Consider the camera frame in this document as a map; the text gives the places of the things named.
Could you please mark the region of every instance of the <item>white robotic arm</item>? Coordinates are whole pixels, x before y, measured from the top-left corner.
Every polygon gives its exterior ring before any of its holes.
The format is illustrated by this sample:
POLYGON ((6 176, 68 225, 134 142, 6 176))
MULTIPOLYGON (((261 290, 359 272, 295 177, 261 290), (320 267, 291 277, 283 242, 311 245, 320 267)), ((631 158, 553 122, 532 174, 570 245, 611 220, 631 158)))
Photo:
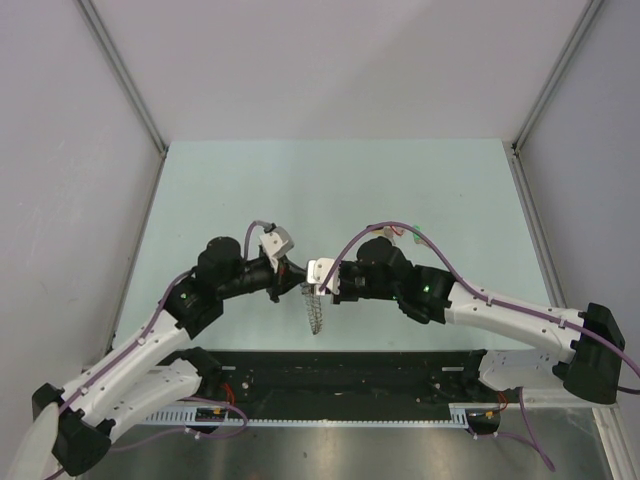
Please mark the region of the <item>white robotic arm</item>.
POLYGON ((197 266, 170 285, 139 332, 62 389, 45 384, 36 391, 35 416, 52 402, 60 407, 53 453, 70 475, 90 469, 117 438, 158 409, 217 386, 221 366, 201 349, 186 350, 160 373, 150 370, 220 317, 224 300, 266 290, 277 302, 302 283, 313 285, 317 295, 330 293, 335 304, 361 298, 395 301, 420 323, 473 326, 537 349, 534 355, 485 351, 478 378, 492 389, 537 386, 551 379, 586 400, 615 401, 620 358, 564 325, 597 331, 623 349, 624 340, 604 307, 553 309, 470 288, 450 272, 413 265, 382 237, 364 243, 356 261, 321 258, 306 270, 287 259, 293 241, 283 229, 273 225, 260 240, 261 255, 253 260, 244 259, 231 238, 209 242, 197 266), (560 321, 537 321, 528 312, 546 312, 560 321))

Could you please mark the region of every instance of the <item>purple cable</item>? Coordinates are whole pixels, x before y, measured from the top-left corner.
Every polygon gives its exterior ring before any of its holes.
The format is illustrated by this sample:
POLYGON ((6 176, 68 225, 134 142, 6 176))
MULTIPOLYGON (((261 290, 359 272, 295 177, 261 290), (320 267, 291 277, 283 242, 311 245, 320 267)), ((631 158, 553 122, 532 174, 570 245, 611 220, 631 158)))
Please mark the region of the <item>purple cable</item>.
MULTIPOLYGON (((202 433, 202 432, 196 432, 200 434, 201 437, 205 437, 205 438, 210 438, 210 439, 223 439, 223 438, 231 438, 231 437, 235 437, 236 435, 242 433, 248 426, 249 426, 249 419, 247 418, 246 414, 240 410, 238 407, 235 407, 233 405, 227 404, 227 403, 222 403, 222 402, 216 402, 214 400, 209 400, 206 398, 200 398, 200 397, 187 397, 184 398, 183 400, 189 400, 189 401, 194 401, 194 402, 204 402, 204 403, 208 403, 211 405, 215 405, 217 407, 222 407, 222 408, 226 408, 228 410, 231 410, 232 412, 237 413, 238 415, 240 415, 240 417, 242 418, 242 426, 240 426, 238 429, 229 432, 229 433, 221 433, 221 434, 215 434, 215 433, 202 433)), ((171 428, 169 430, 163 430, 162 432, 158 432, 155 435, 151 435, 148 438, 145 438, 144 440, 140 440, 139 442, 136 443, 132 443, 131 445, 126 445, 124 447, 117 447, 117 448, 112 448, 111 450, 109 450, 112 453, 122 453, 122 452, 129 452, 131 450, 134 450, 138 447, 141 447, 143 445, 146 445, 148 443, 151 443, 161 437, 167 436, 167 435, 172 435, 174 433, 185 433, 185 427, 177 427, 177 428, 171 428)))
MULTIPOLYGON (((381 228, 384 228, 384 227, 402 227, 405 230, 408 230, 414 233, 415 235, 417 235, 418 237, 420 237, 422 241, 424 241, 427 245, 429 245, 429 247, 431 247, 431 249, 435 252, 435 254, 438 256, 440 261, 445 265, 445 267, 447 267, 447 269, 451 272, 454 278, 460 283, 460 285, 462 285, 462 287, 467 292, 469 292, 475 297, 478 297, 480 300, 484 302, 489 300, 489 297, 487 295, 477 291, 475 288, 469 285, 469 283, 467 283, 467 281, 464 278, 462 278, 462 275, 460 275, 458 271, 453 267, 451 262, 449 262, 447 257, 445 257, 444 253, 442 253, 442 251, 437 247, 437 245, 433 243, 429 238, 427 238, 427 236, 424 233, 422 233, 417 228, 414 228, 411 225, 408 225, 402 222, 381 222, 375 225, 370 225, 367 228, 365 228, 362 232, 357 234, 355 237, 353 237, 353 239, 347 244, 346 247, 342 249, 338 257, 336 258, 334 264, 331 266, 331 268, 329 269, 329 272, 327 273, 327 278, 324 280, 324 282, 322 282, 322 284, 320 285, 320 288, 323 290, 327 288, 327 283, 329 283, 329 280, 331 279, 331 277, 336 273, 338 267, 340 266, 340 262, 347 255, 349 250, 351 250, 351 248, 353 248, 353 246, 358 242, 358 240, 364 237, 367 233, 370 233, 374 230, 380 230, 381 228)), ((557 317, 554 317, 553 315, 548 315, 544 312, 538 312, 537 310, 533 310, 528 307, 523 307, 515 303, 505 302, 504 300, 495 299, 495 298, 492 300, 492 303, 499 307, 503 307, 509 310, 513 310, 515 312, 531 315, 533 317, 538 317, 538 318, 541 318, 542 320, 547 320, 557 325, 561 324, 561 320, 557 317)), ((616 347, 613 343, 601 337, 597 333, 593 333, 591 330, 587 330, 586 328, 576 325, 575 323, 565 321, 564 326, 566 328, 569 328, 570 330, 579 332, 582 335, 586 335, 587 337, 590 337, 596 342, 607 347, 613 353, 618 355, 624 361, 624 363, 629 365, 629 367, 631 367, 631 370, 633 370, 633 372, 638 376, 638 378, 640 378, 640 366, 638 366, 629 355, 624 353, 622 350, 616 347)))
MULTIPOLYGON (((184 278, 191 275, 191 273, 192 273, 192 270, 188 270, 186 272, 181 273, 171 281, 171 283, 165 290, 164 295, 158 302, 158 306, 156 307, 156 310, 153 312, 153 316, 151 317, 151 320, 149 320, 149 323, 147 324, 147 326, 144 328, 144 330, 142 330, 142 333, 140 334, 139 338, 143 338, 143 339, 147 338, 147 336, 149 335, 149 332, 151 332, 154 325, 158 321, 158 317, 160 316, 160 313, 164 308, 164 304, 167 302, 167 298, 169 298, 171 289, 173 289, 173 287, 175 287, 178 282, 180 282, 184 278)), ((116 365, 118 365, 127 355, 129 355, 132 351, 134 351, 138 346, 139 346, 138 342, 136 341, 132 342, 127 348, 125 348, 122 352, 120 352, 113 360, 111 360, 104 367, 102 367, 97 373, 92 375, 83 385, 81 385, 75 392, 73 392, 73 394, 67 399, 66 402, 62 404, 62 406, 59 409, 59 412, 62 413, 67 408, 69 408, 69 406, 71 406, 71 404, 75 402, 82 395, 83 388, 91 387, 100 378, 102 378, 108 372, 110 372, 116 365)))
POLYGON ((247 228, 247 233, 244 236, 244 259, 249 259, 249 243, 251 242, 251 234, 253 233, 253 229, 256 227, 268 228, 271 226, 269 222, 263 222, 262 220, 254 220, 249 224, 249 228, 247 228))
POLYGON ((524 391, 524 388, 520 387, 520 391, 518 392, 518 398, 520 400, 520 413, 522 414, 522 420, 524 420, 524 424, 527 427, 527 431, 529 432, 531 441, 533 442, 535 449, 540 454, 540 458, 542 458, 542 461, 544 462, 544 464, 547 466, 549 470, 551 470, 552 472, 555 472, 556 466, 553 464, 553 462, 549 458, 549 455, 546 454, 546 452, 542 448, 542 445, 540 445, 540 442, 538 442, 538 438, 536 437, 536 434, 534 433, 533 428, 531 427, 531 422, 529 421, 529 415, 527 414, 527 409, 524 408, 524 394, 522 393, 523 391, 524 391))
POLYGON ((519 435, 517 433, 510 433, 510 432, 496 432, 495 434, 490 433, 487 435, 478 435, 476 432, 473 431, 473 429, 471 427, 469 427, 469 433, 471 433, 473 435, 473 438, 479 438, 479 439, 492 439, 492 438, 509 438, 511 440, 515 440, 516 442, 520 442, 523 443, 525 445, 528 445, 529 447, 533 448, 536 452, 538 452, 538 455, 540 455, 540 458, 542 458, 542 461, 544 462, 545 466, 551 471, 551 472, 555 472, 556 471, 556 466, 554 465, 554 463, 551 461, 551 459, 549 458, 549 456, 546 454, 546 452, 544 451, 544 449, 542 448, 542 446, 540 445, 540 443, 538 443, 538 439, 535 436, 535 433, 533 433, 533 428, 531 427, 531 422, 529 421, 529 416, 527 415, 527 411, 524 408, 524 397, 522 394, 522 387, 520 388, 520 392, 519 392, 519 397, 520 397, 520 413, 522 414, 522 419, 524 420, 524 424, 527 427, 527 431, 529 432, 529 436, 531 437, 531 440, 523 437, 522 435, 519 435))

